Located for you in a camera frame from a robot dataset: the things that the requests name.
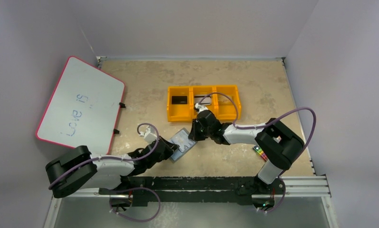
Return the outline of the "grey leather card holder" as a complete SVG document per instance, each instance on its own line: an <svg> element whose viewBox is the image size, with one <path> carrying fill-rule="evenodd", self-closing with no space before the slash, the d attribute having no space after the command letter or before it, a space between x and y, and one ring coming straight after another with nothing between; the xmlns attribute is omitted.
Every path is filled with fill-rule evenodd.
<svg viewBox="0 0 379 228"><path fill-rule="evenodd" d="M179 130L168 141L179 146L170 157L172 162L177 162L197 144L196 141L189 138L189 131L186 128Z"/></svg>

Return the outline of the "white VIP card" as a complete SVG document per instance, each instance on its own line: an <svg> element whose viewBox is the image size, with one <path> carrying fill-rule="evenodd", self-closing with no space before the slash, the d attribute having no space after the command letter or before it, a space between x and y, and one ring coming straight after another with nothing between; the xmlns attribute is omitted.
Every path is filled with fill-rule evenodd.
<svg viewBox="0 0 379 228"><path fill-rule="evenodd" d="M187 152L196 144L195 141L189 139L189 133L186 130L182 130L176 133L172 137L172 141L174 142L174 144L179 145L180 153Z"/></svg>
<svg viewBox="0 0 379 228"><path fill-rule="evenodd" d="M211 95L194 95L194 105L211 105L212 98Z"/></svg>

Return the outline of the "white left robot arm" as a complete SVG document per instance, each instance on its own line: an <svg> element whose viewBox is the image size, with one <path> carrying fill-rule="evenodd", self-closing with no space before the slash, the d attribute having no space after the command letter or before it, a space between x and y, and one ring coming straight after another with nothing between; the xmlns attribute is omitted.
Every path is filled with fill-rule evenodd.
<svg viewBox="0 0 379 228"><path fill-rule="evenodd" d="M125 176L137 176L156 163L167 160L179 145L164 138L154 140L145 148L138 148L121 157L93 154L85 145L71 149L50 161L46 166L49 189L57 199L80 189L104 188L124 194L129 190Z"/></svg>

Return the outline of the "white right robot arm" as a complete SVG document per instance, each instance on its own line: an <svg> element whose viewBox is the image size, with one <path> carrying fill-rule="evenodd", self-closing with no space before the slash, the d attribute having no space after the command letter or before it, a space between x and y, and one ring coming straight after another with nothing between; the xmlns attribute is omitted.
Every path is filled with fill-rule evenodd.
<svg viewBox="0 0 379 228"><path fill-rule="evenodd" d="M200 111L192 121L188 136L193 141L207 138L216 144L257 145L267 156L267 161L255 176L255 188L267 193L273 188L273 181L287 171L305 150L301 137L293 132L279 118L271 118L267 123L240 125L222 123L209 110Z"/></svg>

